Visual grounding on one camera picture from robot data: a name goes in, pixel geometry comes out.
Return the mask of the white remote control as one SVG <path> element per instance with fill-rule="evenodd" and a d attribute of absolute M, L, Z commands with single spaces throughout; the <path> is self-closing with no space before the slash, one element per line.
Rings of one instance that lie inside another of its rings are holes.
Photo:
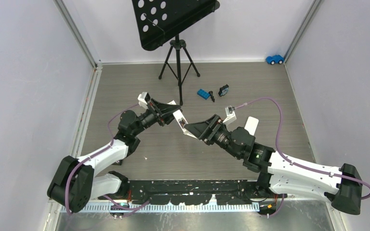
<path fill-rule="evenodd" d="M 175 118 L 175 121 L 178 123 L 178 125 L 179 125 L 179 127 L 180 127 L 180 129 L 182 130 L 182 132 L 183 132 L 183 134 L 184 135 L 187 135 L 187 136 L 189 136 L 189 137 L 192 137 L 192 138 L 194 138 L 194 139 L 197 139 L 197 137 L 196 136 L 194 136 L 192 133 L 190 133 L 186 128 L 185 128 L 185 125 L 187 125 L 188 124 L 188 121 L 186 120 L 186 118 L 185 118 L 185 116 L 183 115 L 183 113 L 182 113 L 182 107 L 181 107 L 181 105 L 179 105 L 179 104 L 177 104 L 174 100 L 172 100 L 171 102 L 168 102 L 168 104 L 170 104 L 170 105 L 174 105 L 174 106 L 180 106 L 180 108 L 177 110 L 177 111 L 175 111 L 174 113 L 173 113 L 173 116 L 174 116 L 174 118 Z"/>

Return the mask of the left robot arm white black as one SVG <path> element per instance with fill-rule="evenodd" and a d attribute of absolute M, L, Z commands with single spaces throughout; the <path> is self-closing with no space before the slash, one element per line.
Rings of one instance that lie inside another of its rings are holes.
<path fill-rule="evenodd" d="M 78 213 L 93 198 L 125 198 L 129 193 L 128 178 L 116 171 L 99 173 L 133 154 L 140 144 L 138 135 L 154 124 L 165 126 L 181 110 L 175 103 L 161 103 L 152 98 L 139 100 L 145 111 L 137 115 L 131 108 L 116 115 L 118 131 L 98 150 L 80 156 L 64 157 L 47 190 L 52 200 L 63 205 L 69 215 Z"/>

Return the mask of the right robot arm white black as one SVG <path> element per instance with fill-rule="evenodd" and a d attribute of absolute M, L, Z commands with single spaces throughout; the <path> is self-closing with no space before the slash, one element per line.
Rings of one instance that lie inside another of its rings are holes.
<path fill-rule="evenodd" d="M 282 156 L 275 149 L 255 141 L 259 120 L 248 117 L 244 127 L 227 129 L 227 121 L 218 115 L 197 123 L 185 124 L 184 133 L 204 142 L 216 144 L 242 160 L 248 170 L 259 173 L 256 192 L 261 197 L 294 194 L 312 197 L 341 212 L 359 215 L 361 209 L 361 177 L 355 166 L 344 163 L 331 167 Z"/>

